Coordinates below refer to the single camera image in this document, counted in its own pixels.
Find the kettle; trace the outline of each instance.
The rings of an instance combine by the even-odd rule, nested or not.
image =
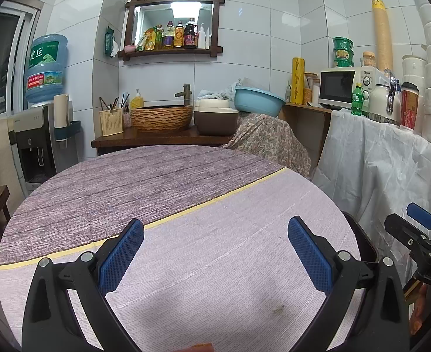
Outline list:
[[[396,96],[396,78],[391,70],[385,69],[390,75],[390,85],[376,84],[369,98],[368,118],[379,123],[401,123],[401,101]]]

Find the sink basin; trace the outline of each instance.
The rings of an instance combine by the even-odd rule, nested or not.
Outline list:
[[[150,106],[130,111],[132,126],[139,131],[182,131],[189,127],[191,105]]]

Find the yellow trim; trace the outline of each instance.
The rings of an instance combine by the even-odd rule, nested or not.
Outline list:
[[[156,226],[159,226],[162,223],[168,222],[170,220],[174,220],[175,218],[184,216],[184,215],[186,215],[188,213],[191,213],[192,211],[198,210],[200,208],[207,207],[210,204],[216,203],[217,201],[221,201],[224,198],[232,196],[235,193],[239,193],[239,192],[241,192],[241,191],[243,191],[245,189],[248,189],[248,188],[250,188],[250,187],[252,187],[252,186],[254,186],[256,184],[259,184],[260,182],[263,182],[263,181],[265,181],[265,180],[267,180],[267,179],[269,179],[269,178],[271,178],[273,176],[276,176],[276,175],[278,175],[281,172],[285,172],[287,170],[289,170],[289,169],[288,168],[282,168],[282,169],[278,170],[277,172],[274,172],[274,173],[272,173],[270,175],[262,177],[259,180],[253,181],[253,182],[251,182],[249,184],[246,184],[246,185],[244,185],[244,186],[242,186],[240,188],[232,190],[232,191],[230,191],[230,192],[228,192],[226,194],[223,194],[223,195],[221,195],[219,197],[213,198],[212,200],[206,201],[206,202],[204,202],[202,204],[199,204],[199,205],[195,205],[194,207],[185,209],[183,211],[180,211],[179,213],[172,214],[172,215],[170,215],[168,217],[165,217],[165,218],[162,218],[160,220],[151,222],[151,223],[145,225],[144,229],[148,230],[148,229],[151,229],[151,228],[155,228]],[[108,237],[106,239],[102,239],[101,241],[94,241],[94,242],[88,243],[86,245],[73,247],[72,249],[67,249],[67,250],[63,250],[63,251],[57,251],[56,253],[48,254],[46,257],[48,257],[50,259],[53,259],[53,258],[63,257],[65,255],[70,255],[70,254],[78,253],[80,251],[87,251],[87,250],[90,250],[94,246],[100,247],[102,244],[105,243],[105,241],[107,239],[115,238],[117,236],[118,235],[112,236],[112,237]],[[28,265],[36,265],[40,261],[41,258],[43,258],[43,257],[33,258],[32,260],[26,260],[26,261],[22,261],[22,262],[11,263],[11,264],[8,264],[8,265],[0,265],[0,270],[10,270],[10,269],[13,269],[13,268],[20,268],[20,267],[24,267],[24,266],[28,266]]]

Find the wooden countertop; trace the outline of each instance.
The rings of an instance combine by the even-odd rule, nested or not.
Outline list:
[[[126,128],[121,134],[96,138],[92,141],[92,147],[139,147],[162,144],[220,145],[227,144],[231,138],[232,136],[203,136],[194,126],[178,132],[141,132],[132,127]]]

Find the microwave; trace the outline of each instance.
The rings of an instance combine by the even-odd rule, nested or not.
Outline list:
[[[364,105],[368,112],[369,96],[376,84],[388,84],[389,77],[373,66],[334,67],[321,72],[318,103],[336,107],[352,107],[352,91],[355,84],[362,84]]]

